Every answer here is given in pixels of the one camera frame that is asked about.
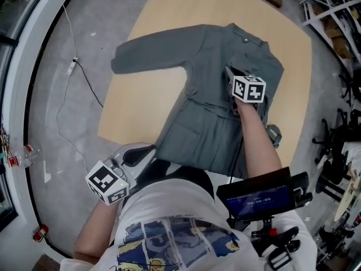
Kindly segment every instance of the person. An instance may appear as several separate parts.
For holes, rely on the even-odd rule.
[[[256,109],[240,100],[236,103],[249,178],[280,169]],[[74,259],[64,259],[60,270],[271,270],[249,237],[231,229],[220,214],[208,175],[180,167],[165,176],[168,166],[155,160],[139,178],[138,187],[143,186],[123,206],[112,247],[111,233],[123,202],[110,206],[99,202],[76,240]],[[272,224],[279,233],[299,227],[295,239],[301,246],[281,270],[315,270],[316,244],[296,212],[276,215]]]

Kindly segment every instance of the graphic print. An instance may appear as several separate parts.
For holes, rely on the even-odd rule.
[[[128,226],[118,247],[118,271],[177,271],[206,255],[237,252],[239,239],[232,232],[194,218],[167,218]]]
[[[189,218],[170,219],[170,229],[186,267],[189,267],[208,253],[206,243],[193,230],[191,220]]]
[[[230,233],[211,223],[196,220],[197,228],[203,233],[208,242],[212,245],[217,257],[227,256],[238,251],[238,238],[234,233]]]
[[[144,234],[142,230],[142,224],[136,223],[132,224],[125,228],[127,236],[124,238],[124,243],[128,244],[135,241],[140,241],[144,239]]]
[[[146,250],[151,269],[177,270],[178,259],[171,247],[167,231],[162,221],[144,224],[146,232]]]

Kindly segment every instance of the white cable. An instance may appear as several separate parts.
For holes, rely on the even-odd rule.
[[[63,107],[64,103],[65,103],[65,98],[67,97],[67,90],[68,90],[68,86],[69,86],[69,80],[70,80],[70,75],[68,76],[68,80],[67,80],[67,87],[65,88],[65,92],[64,92],[64,99],[63,99],[63,102],[61,103],[59,109],[58,109],[58,112],[56,113],[56,125],[58,126],[58,134],[59,136],[64,139],[65,141],[67,141],[76,151],[78,154],[80,154],[83,158],[83,161],[84,161],[84,166],[85,166],[85,171],[86,173],[88,173],[88,168],[86,166],[86,160],[85,160],[85,157],[83,156],[83,154],[81,152],[78,151],[78,149],[75,147],[75,145],[73,145],[73,143],[69,140],[67,140],[65,137],[63,137],[63,135],[60,133],[60,128],[59,128],[59,122],[58,122],[58,114],[61,110],[61,108]]]
[[[64,8],[65,15],[66,15],[66,17],[67,17],[67,19],[68,19],[68,22],[69,22],[69,26],[70,26],[70,33],[71,33],[71,36],[72,36],[72,38],[73,38],[74,55],[75,55],[75,57],[78,57],[78,56],[77,56],[77,48],[76,48],[76,46],[75,46],[75,38],[74,38],[74,33],[73,33],[72,23],[70,22],[70,19],[69,19],[68,13],[67,13],[67,9],[65,9],[64,4],[63,4],[63,8]]]
[[[74,38],[72,23],[70,22],[70,19],[69,19],[68,13],[67,13],[67,9],[65,8],[64,4],[63,4],[63,9],[64,9],[65,15],[66,15],[66,17],[67,17],[67,19],[68,19],[68,22],[69,22],[70,33],[71,33],[71,36],[72,36],[72,38],[73,38],[73,45],[74,45],[75,57],[78,57],[78,56],[77,56],[77,48],[76,48],[76,46],[75,46],[75,38]],[[85,171],[88,173],[88,168],[87,168],[87,166],[86,166],[86,159],[85,159],[84,155],[83,155],[81,152],[78,151],[78,149],[75,147],[75,145],[74,145],[71,141],[67,140],[67,139],[60,133],[59,122],[58,122],[58,114],[59,114],[61,108],[63,107],[63,105],[64,105],[64,103],[65,103],[65,99],[66,99],[66,97],[67,97],[67,90],[68,90],[68,86],[69,86],[69,80],[70,80],[70,75],[68,76],[67,86],[66,86],[66,88],[65,88],[63,102],[61,103],[61,105],[60,105],[60,107],[59,107],[59,109],[58,109],[58,111],[57,111],[57,113],[56,113],[56,117],[55,117],[55,119],[56,119],[56,125],[58,126],[58,134],[59,134],[59,136],[60,136],[63,140],[65,140],[66,142],[68,142],[68,143],[75,149],[75,151],[82,156],[83,161],[84,161]]]

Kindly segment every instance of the gray jacket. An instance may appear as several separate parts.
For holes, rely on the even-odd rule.
[[[235,24],[197,25],[143,36],[120,45],[114,73],[182,66],[187,82],[157,140],[157,157],[211,172],[246,177],[240,119],[233,114],[228,65],[266,81],[263,121],[283,73],[267,42]]]

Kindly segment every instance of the jacket pocket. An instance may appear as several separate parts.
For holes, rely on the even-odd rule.
[[[199,134],[181,124],[173,123],[159,147],[157,157],[172,163],[193,165],[199,139]]]

